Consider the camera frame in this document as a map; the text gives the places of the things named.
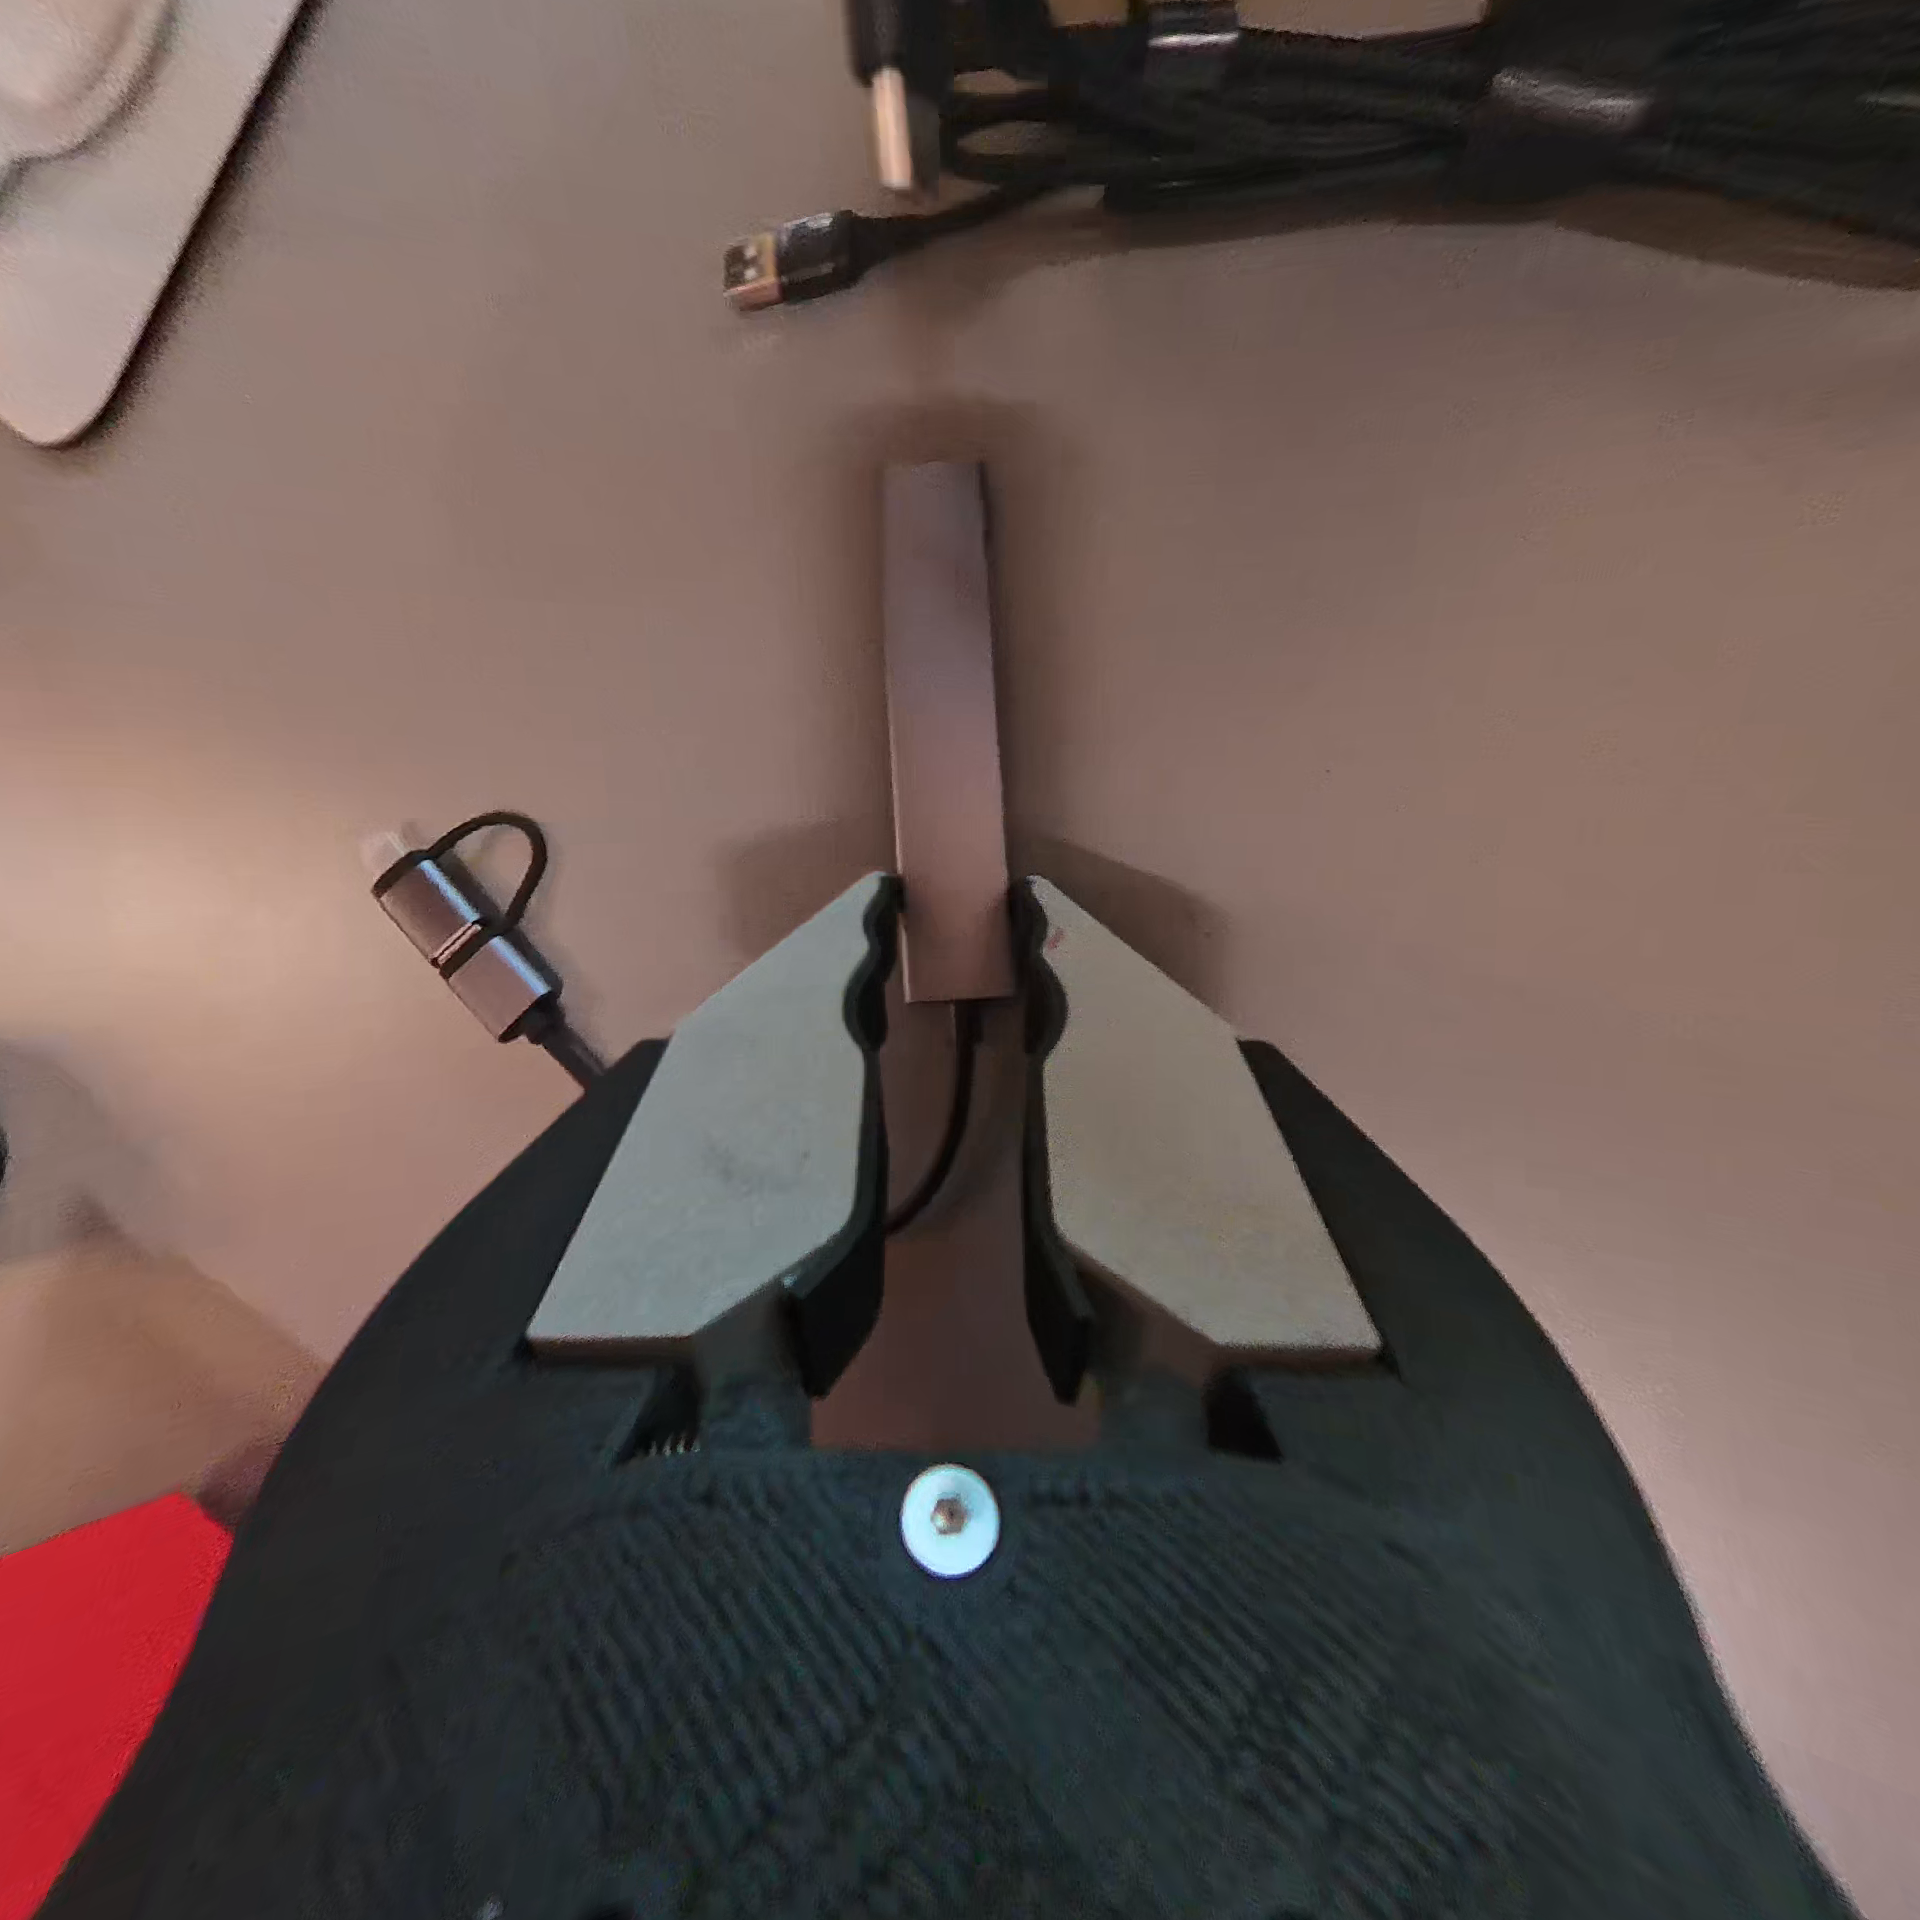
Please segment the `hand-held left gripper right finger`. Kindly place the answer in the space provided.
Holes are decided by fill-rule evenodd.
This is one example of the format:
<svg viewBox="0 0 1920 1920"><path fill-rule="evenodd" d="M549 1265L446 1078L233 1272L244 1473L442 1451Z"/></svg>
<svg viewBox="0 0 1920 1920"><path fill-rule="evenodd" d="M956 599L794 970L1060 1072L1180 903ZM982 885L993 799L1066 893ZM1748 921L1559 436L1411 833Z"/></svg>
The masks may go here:
<svg viewBox="0 0 1920 1920"><path fill-rule="evenodd" d="M1025 979L1025 1316L1046 1392L1373 1372L1380 1329L1238 1029L1046 876Z"/></svg>

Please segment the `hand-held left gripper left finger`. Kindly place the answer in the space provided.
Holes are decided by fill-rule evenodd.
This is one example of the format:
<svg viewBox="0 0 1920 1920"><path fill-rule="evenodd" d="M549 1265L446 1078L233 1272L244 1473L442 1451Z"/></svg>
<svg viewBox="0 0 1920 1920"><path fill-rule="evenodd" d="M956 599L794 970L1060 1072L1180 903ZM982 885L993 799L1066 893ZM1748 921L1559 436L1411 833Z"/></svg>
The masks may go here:
<svg viewBox="0 0 1920 1920"><path fill-rule="evenodd" d="M868 870L666 1042L522 1329L554 1361L679 1361L826 1395L880 1309L877 1052L900 882Z"/></svg>

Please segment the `silver usb-a plug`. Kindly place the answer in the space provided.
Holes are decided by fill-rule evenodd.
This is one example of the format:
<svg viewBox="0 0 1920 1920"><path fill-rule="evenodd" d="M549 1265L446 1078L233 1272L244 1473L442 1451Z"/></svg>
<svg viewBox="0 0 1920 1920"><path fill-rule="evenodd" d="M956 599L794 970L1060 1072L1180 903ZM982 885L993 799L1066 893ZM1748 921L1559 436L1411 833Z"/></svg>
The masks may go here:
<svg viewBox="0 0 1920 1920"><path fill-rule="evenodd" d="M854 84L868 95L877 184L897 200L931 200L949 91L946 0L849 0L843 28Z"/></svg>

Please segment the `red plastic bin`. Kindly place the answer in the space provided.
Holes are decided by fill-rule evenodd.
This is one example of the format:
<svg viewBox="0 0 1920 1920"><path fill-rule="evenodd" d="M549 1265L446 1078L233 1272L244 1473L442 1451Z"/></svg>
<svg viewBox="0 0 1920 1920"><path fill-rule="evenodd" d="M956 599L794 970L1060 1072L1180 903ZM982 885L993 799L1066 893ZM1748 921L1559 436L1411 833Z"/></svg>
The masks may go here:
<svg viewBox="0 0 1920 1920"><path fill-rule="evenodd" d="M233 1530L186 1491L0 1560L0 1910L55 1889L200 1639Z"/></svg>

